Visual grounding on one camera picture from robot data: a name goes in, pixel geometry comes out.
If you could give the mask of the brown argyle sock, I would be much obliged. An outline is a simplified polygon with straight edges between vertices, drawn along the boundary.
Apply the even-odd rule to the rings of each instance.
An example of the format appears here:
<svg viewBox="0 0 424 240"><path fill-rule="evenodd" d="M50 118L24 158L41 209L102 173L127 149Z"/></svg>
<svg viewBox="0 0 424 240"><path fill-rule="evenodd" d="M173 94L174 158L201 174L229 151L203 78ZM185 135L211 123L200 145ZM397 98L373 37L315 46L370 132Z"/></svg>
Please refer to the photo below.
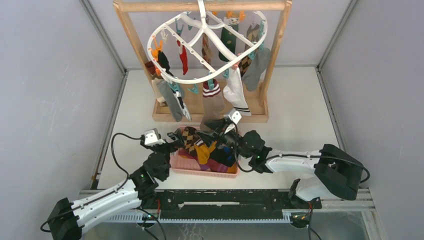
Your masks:
<svg viewBox="0 0 424 240"><path fill-rule="evenodd" d="M195 143L200 139L197 135L197 129L192 126L186 126L182 131L182 138L185 151L192 157L197 157Z"/></svg>

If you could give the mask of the mustard yellow sock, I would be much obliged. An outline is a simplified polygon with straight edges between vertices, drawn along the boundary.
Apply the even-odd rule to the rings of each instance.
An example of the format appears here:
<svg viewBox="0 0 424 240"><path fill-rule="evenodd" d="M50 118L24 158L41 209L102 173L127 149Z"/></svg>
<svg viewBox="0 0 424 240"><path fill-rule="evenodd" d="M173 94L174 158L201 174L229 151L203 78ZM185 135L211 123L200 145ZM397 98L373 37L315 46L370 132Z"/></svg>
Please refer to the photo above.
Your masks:
<svg viewBox="0 0 424 240"><path fill-rule="evenodd" d="M197 154L197 161L200 165L206 165L210 159L211 153L216 149L217 142L214 141L207 146L203 140L198 140L194 144L194 148Z"/></svg>

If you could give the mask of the pink perforated plastic basket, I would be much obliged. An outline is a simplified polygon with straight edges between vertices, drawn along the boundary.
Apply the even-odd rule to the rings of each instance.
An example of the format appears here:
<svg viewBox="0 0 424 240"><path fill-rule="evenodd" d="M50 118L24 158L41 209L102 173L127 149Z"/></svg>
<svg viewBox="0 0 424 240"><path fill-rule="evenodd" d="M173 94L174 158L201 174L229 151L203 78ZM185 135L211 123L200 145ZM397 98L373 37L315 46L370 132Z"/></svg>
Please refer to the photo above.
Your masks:
<svg viewBox="0 0 424 240"><path fill-rule="evenodd" d="M207 164L199 164L197 157L189 155L184 146L171 155L170 164L174 172L186 175L234 179L239 173L236 160L232 167L227 167L212 159L209 159Z"/></svg>

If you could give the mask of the black ribbed sock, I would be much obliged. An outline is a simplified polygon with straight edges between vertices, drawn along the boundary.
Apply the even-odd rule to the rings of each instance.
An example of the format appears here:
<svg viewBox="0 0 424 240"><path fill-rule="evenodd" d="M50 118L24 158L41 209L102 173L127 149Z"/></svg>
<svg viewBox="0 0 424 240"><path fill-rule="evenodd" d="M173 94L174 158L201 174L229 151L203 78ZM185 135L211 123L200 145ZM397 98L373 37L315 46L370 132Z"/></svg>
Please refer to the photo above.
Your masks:
<svg viewBox="0 0 424 240"><path fill-rule="evenodd" d="M232 167L236 162L233 150L227 146L215 148L210 153L209 158L226 167Z"/></svg>

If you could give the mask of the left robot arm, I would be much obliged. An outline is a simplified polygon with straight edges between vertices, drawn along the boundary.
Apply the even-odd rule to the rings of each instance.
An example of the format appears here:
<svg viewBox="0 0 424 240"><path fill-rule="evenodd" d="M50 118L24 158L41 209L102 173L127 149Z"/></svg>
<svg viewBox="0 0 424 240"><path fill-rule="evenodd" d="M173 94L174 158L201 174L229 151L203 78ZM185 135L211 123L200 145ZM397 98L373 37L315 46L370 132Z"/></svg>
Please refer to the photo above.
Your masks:
<svg viewBox="0 0 424 240"><path fill-rule="evenodd" d="M125 173L123 181L89 197L70 201L59 200L40 230L55 240L79 240L96 225L119 213L136 208L149 209L156 203L156 188L170 176L171 153L184 146L180 129L167 133L171 142L161 138L157 129L150 129L133 140L151 154L133 173L118 161L115 165Z"/></svg>

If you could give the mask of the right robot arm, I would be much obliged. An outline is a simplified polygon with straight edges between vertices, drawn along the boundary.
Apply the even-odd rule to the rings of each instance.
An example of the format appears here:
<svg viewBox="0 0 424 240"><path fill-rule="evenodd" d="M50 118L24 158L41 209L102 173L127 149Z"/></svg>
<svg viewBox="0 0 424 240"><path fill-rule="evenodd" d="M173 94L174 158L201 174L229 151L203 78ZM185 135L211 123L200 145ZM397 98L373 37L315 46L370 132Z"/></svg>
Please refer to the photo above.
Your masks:
<svg viewBox="0 0 424 240"><path fill-rule="evenodd" d="M353 201L360 184L370 178L369 170L361 162L333 144L326 143L310 152L282 151L266 146L255 130L241 135L238 126L229 119L212 120L206 125L210 131L199 130L200 139L207 146L224 145L237 156L248 159L250 172L308 175L294 180L290 188L289 203L295 208L302 208L316 198Z"/></svg>

